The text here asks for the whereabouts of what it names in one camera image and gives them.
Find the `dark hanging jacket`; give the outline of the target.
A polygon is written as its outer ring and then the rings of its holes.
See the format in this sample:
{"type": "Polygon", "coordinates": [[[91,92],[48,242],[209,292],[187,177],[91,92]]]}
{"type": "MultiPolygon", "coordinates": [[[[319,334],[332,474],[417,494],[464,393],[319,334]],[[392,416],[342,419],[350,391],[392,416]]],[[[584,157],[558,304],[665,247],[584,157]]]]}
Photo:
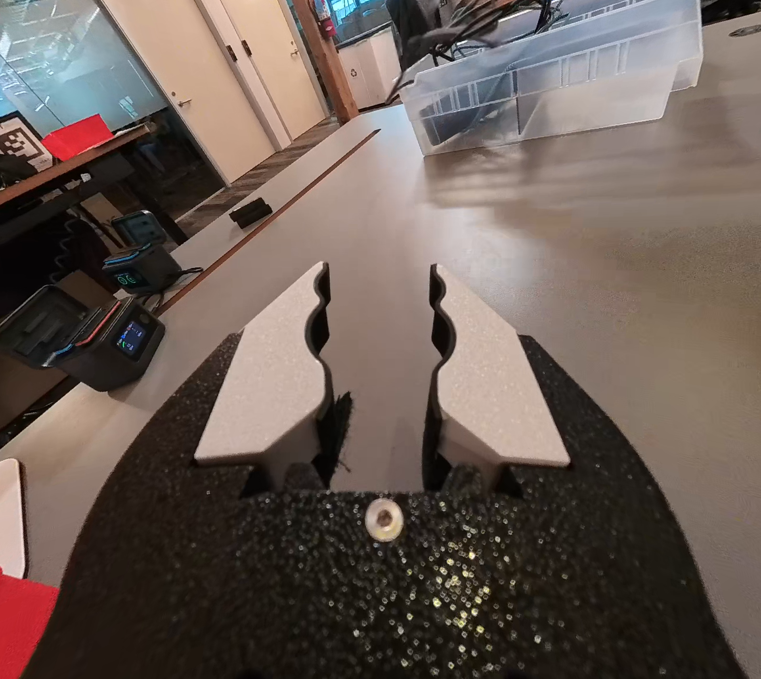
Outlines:
{"type": "Polygon", "coordinates": [[[401,71],[442,48],[438,0],[386,0],[385,7],[394,28],[401,71]]]}

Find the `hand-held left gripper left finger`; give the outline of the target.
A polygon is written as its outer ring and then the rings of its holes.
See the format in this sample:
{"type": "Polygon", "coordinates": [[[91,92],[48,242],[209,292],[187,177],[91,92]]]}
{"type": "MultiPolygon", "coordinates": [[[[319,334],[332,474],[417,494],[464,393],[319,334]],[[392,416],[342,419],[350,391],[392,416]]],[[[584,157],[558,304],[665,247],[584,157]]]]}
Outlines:
{"type": "Polygon", "coordinates": [[[321,356],[330,271],[319,261],[242,329],[193,462],[250,468],[255,490],[327,490],[352,415],[321,356]]]}

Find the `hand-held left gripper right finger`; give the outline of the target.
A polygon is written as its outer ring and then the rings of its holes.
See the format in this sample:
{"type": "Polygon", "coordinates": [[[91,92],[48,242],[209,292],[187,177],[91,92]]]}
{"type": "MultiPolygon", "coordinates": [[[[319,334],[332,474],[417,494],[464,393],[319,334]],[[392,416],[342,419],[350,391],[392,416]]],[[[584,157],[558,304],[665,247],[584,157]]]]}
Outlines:
{"type": "Polygon", "coordinates": [[[459,466],[487,490],[514,466],[568,469],[572,459],[518,332],[441,264],[429,270],[432,344],[423,488],[442,490],[459,466]]]}

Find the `red box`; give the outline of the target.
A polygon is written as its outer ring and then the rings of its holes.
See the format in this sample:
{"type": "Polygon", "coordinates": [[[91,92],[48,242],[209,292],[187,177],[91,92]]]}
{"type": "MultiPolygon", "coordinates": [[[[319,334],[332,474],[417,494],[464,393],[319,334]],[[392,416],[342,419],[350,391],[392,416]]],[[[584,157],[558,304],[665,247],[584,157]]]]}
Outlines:
{"type": "Polygon", "coordinates": [[[41,142],[52,158],[69,161],[112,138],[113,133],[104,119],[94,114],[49,133],[41,142]]]}

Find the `red fire extinguisher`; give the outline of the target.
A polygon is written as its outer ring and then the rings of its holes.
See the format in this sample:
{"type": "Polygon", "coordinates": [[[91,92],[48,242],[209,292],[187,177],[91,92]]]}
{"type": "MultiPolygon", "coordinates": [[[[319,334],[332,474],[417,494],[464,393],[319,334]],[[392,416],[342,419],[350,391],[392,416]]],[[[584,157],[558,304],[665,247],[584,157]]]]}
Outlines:
{"type": "Polygon", "coordinates": [[[332,41],[336,35],[336,28],[327,0],[308,0],[312,14],[317,22],[320,34],[325,41],[332,41]]]}

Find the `black white marker board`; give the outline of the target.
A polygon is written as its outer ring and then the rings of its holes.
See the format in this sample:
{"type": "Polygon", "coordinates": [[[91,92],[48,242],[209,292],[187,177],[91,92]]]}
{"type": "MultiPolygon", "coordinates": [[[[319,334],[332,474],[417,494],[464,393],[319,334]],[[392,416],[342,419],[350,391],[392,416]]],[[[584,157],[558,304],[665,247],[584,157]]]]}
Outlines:
{"type": "Polygon", "coordinates": [[[20,111],[12,111],[1,117],[1,155],[25,161],[34,168],[35,173],[54,165],[52,154],[43,145],[39,133],[20,111]]]}

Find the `charging case with red stripe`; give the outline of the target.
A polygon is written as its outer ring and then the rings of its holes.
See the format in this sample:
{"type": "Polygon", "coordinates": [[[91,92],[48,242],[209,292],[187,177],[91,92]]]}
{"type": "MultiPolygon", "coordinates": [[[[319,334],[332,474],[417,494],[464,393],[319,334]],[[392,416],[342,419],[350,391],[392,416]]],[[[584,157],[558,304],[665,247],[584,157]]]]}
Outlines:
{"type": "Polygon", "coordinates": [[[138,297],[88,308],[45,285],[2,319],[1,350],[31,369],[56,369],[109,392],[145,374],[165,330],[138,297]]]}

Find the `wooden side table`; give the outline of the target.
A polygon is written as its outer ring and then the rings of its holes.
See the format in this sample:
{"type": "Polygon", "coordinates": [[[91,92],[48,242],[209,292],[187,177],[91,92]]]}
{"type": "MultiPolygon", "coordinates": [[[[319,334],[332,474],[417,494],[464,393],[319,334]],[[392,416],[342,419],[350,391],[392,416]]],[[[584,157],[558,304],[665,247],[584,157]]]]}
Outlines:
{"type": "Polygon", "coordinates": [[[136,143],[155,132],[154,122],[144,122],[3,189],[2,216],[8,211],[14,216],[2,220],[2,245],[121,182],[143,208],[154,213],[175,244],[188,241],[189,237],[157,199],[144,186],[130,180],[138,170],[136,143]]]}

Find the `white recycling cabinet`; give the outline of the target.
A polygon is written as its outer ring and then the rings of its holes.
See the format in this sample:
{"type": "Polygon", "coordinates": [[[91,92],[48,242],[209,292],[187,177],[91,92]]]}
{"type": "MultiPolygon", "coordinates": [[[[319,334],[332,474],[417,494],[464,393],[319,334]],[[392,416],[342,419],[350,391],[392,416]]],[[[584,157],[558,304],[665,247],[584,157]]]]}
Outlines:
{"type": "Polygon", "coordinates": [[[355,38],[338,48],[358,110],[385,103],[401,73],[393,26],[355,38]]]}

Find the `glass partition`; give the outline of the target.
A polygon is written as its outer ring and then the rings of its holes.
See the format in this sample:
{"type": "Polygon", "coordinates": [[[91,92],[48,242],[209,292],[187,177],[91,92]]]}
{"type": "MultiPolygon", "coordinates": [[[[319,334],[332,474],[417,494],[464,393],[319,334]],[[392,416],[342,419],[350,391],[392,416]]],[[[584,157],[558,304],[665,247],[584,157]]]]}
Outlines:
{"type": "MultiPolygon", "coordinates": [[[[20,111],[41,139],[94,114],[114,135],[144,122],[155,134],[136,143],[144,186],[188,237],[193,211],[223,183],[172,111],[147,68],[97,0],[1,0],[1,116],[20,111]]],[[[113,212],[145,209],[124,182],[96,199],[113,212]]]]}

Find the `white stand base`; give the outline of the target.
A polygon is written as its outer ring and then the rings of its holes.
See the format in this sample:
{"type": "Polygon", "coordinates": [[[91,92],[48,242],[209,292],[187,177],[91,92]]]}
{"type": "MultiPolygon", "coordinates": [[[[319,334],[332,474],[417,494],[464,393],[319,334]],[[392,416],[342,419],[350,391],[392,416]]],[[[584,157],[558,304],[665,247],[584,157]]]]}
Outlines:
{"type": "Polygon", "coordinates": [[[27,574],[21,464],[12,457],[1,461],[1,569],[14,579],[27,574]]]}

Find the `charging case with green display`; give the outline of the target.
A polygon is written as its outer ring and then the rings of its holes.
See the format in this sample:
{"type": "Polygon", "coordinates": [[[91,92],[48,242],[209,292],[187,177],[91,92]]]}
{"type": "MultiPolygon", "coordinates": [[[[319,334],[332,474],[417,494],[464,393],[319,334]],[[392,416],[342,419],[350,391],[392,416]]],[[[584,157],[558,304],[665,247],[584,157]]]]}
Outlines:
{"type": "Polygon", "coordinates": [[[168,235],[152,212],[114,218],[111,225],[126,247],[103,262],[104,275],[131,295],[153,295],[176,284],[182,268],[165,249],[168,235]]]}

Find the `wooden post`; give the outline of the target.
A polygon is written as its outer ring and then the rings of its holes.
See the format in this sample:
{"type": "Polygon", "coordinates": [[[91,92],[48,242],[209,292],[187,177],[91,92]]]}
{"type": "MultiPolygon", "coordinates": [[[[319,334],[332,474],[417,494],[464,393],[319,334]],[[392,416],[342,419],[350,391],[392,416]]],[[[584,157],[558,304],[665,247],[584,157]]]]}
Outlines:
{"type": "Polygon", "coordinates": [[[335,28],[318,18],[318,0],[291,0],[297,12],[319,74],[327,89],[333,110],[341,124],[358,116],[358,107],[348,84],[345,70],[333,43],[335,28]]]}

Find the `small black box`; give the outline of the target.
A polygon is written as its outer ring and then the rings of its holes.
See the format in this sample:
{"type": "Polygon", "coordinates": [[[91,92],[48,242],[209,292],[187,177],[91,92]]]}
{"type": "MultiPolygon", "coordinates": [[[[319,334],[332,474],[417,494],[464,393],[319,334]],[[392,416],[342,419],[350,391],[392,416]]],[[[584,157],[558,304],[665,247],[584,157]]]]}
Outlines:
{"type": "Polygon", "coordinates": [[[273,213],[271,205],[263,198],[257,198],[248,204],[232,209],[228,216],[241,230],[254,226],[263,219],[269,218],[273,213]]]}

